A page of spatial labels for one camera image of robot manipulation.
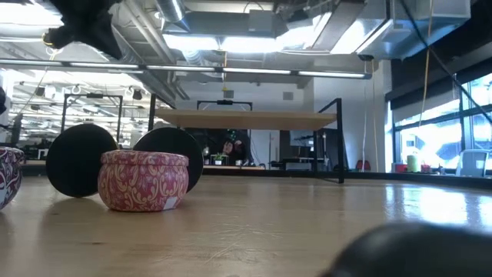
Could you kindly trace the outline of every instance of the chair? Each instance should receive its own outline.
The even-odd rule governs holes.
[[[456,176],[485,177],[489,151],[463,150],[456,169]]]

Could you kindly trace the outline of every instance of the floral pattern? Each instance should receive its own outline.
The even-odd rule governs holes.
[[[13,200],[21,187],[21,162],[24,152],[9,147],[0,148],[0,210]]]
[[[182,155],[113,151],[103,154],[98,190],[102,201],[123,212],[174,209],[188,188],[188,158]]]

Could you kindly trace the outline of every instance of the ceiling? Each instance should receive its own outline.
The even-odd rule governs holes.
[[[163,34],[175,34],[173,30],[176,29],[178,23],[173,25],[172,23],[165,22],[161,13],[158,12],[155,0],[124,0],[121,4],[113,5],[109,13],[112,17],[113,33],[118,41],[118,46],[124,52],[125,57],[121,61],[117,61],[107,55],[102,54],[100,51],[82,43],[71,43],[64,47],[60,52],[54,55],[53,49],[48,48],[42,43],[41,37],[48,28],[57,28],[62,24],[60,21],[61,16],[56,9],[45,9],[49,3],[30,0],[34,5],[18,5],[12,3],[2,3],[0,0],[0,58],[16,58],[16,59],[37,59],[48,60],[53,58],[56,61],[76,61],[76,62],[126,62],[126,63],[138,63],[138,64],[154,64],[154,65],[188,65],[191,60],[184,55],[184,49],[171,48]],[[414,0],[415,3],[423,2],[425,0]],[[452,0],[453,2],[466,2],[467,0]],[[393,3],[391,0],[364,0],[360,1],[346,1],[346,0],[277,0],[274,2],[246,2],[236,0],[184,0],[183,4],[186,9],[186,17],[189,17],[190,24],[193,23],[193,16],[195,18],[212,18],[209,24],[214,26],[210,33],[219,32],[233,32],[234,28],[243,28],[241,24],[235,22],[215,22],[213,23],[213,15],[230,15],[227,13],[235,13],[237,18],[243,18],[248,23],[249,31],[251,31],[251,25],[255,22],[252,18],[258,14],[258,21],[267,20],[272,17],[272,26],[268,27],[268,24],[260,24],[255,27],[258,29],[270,30],[277,36],[275,41],[279,41],[279,38],[283,40],[289,38],[294,40],[301,40],[304,47],[299,45],[288,46],[279,51],[273,52],[235,52],[235,51],[215,51],[215,50],[202,50],[201,45],[193,45],[188,43],[185,47],[196,47],[196,52],[200,56],[200,65],[209,66],[224,66],[236,67],[236,68],[274,68],[274,69],[290,69],[290,70],[311,70],[311,71],[333,71],[333,72],[348,72],[348,73],[361,73],[368,72],[368,66],[366,62],[361,61],[357,55],[351,54],[355,52],[359,44],[368,42],[370,37],[382,36],[386,38],[387,29],[385,32],[378,32],[384,25],[388,27],[388,13],[387,6],[384,3]],[[340,10],[345,8],[344,13],[340,15]],[[304,15],[307,18],[294,18],[295,11],[303,10]],[[340,54],[330,53],[327,49],[319,46],[319,42],[312,41],[312,48],[317,47],[316,50],[306,48],[308,42],[311,41],[313,34],[317,33],[317,26],[326,18],[324,22],[326,26],[331,21],[335,21],[335,25],[331,25],[331,32],[326,33],[328,27],[324,25],[319,29],[321,42],[332,44],[338,50]],[[453,25],[457,25],[460,21],[455,18]],[[426,25],[425,20],[422,21],[422,26]],[[292,32],[290,30],[303,30],[302,32]],[[437,40],[440,37],[435,36],[433,40]],[[222,38],[214,38],[222,45],[225,44],[225,40]],[[342,42],[345,45],[357,47],[347,50],[344,53],[345,45],[336,45],[336,41],[339,44]],[[402,41],[405,45],[409,45],[413,41]],[[391,53],[381,51],[381,49],[387,49],[388,43],[394,45],[393,42],[386,42],[385,40],[378,41],[373,45],[370,45],[374,53],[379,53],[381,57],[387,57]],[[248,49],[253,45],[242,45],[242,47]],[[175,100],[188,100],[189,97],[186,91],[181,87],[181,84],[196,82],[249,82],[249,83],[282,83],[282,84],[297,84],[298,88],[303,88],[311,78],[289,76],[289,75],[264,75],[264,74],[244,74],[244,73],[228,73],[226,75],[219,73],[197,73],[197,72],[116,72],[108,71],[105,69],[92,69],[87,72],[73,72],[68,68],[50,68],[44,75],[43,68],[26,68],[25,66],[15,67],[10,66],[3,71],[4,75],[10,76],[13,90],[13,108],[11,110],[12,117],[16,115],[16,112],[20,112],[23,109],[25,113],[25,126],[26,128],[36,129],[36,132],[42,135],[55,135],[55,131],[59,130],[60,120],[55,118],[60,117],[61,109],[60,104],[63,102],[63,94],[72,92],[74,89],[76,92],[81,89],[79,93],[96,92],[103,95],[122,95],[124,97],[123,127],[125,139],[134,130],[144,131],[146,130],[146,122],[148,120],[148,111],[150,105],[150,93],[155,93],[164,102],[159,102],[159,106],[172,107]],[[33,95],[37,86],[46,87],[50,90],[56,91],[54,98],[38,97]],[[134,100],[132,98],[132,92],[134,89],[142,90],[142,100]],[[90,120],[104,121],[104,118],[109,118],[108,121],[114,121],[115,115],[118,114],[116,104],[107,98],[103,99],[86,99],[75,98],[71,99],[74,103],[68,110],[68,114],[72,116],[68,121],[70,124],[78,124],[81,120],[73,118],[73,116],[81,116],[82,118],[89,118]],[[31,102],[39,105],[32,110]],[[88,112],[87,106],[99,105],[97,112]],[[105,128],[115,133],[115,124],[102,124]]]

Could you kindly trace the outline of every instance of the black circular object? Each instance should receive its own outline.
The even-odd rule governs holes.
[[[197,184],[203,171],[203,155],[200,145],[193,136],[179,128],[154,129],[141,137],[133,149],[188,157],[188,192]]]
[[[106,130],[82,124],[61,133],[46,157],[46,173],[59,192],[71,197],[85,197],[98,192],[101,155],[118,149]]]

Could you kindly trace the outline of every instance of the wooden shelf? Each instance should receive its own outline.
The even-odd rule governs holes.
[[[236,112],[159,109],[155,115],[182,128],[319,130],[335,122],[334,114],[306,112]]]

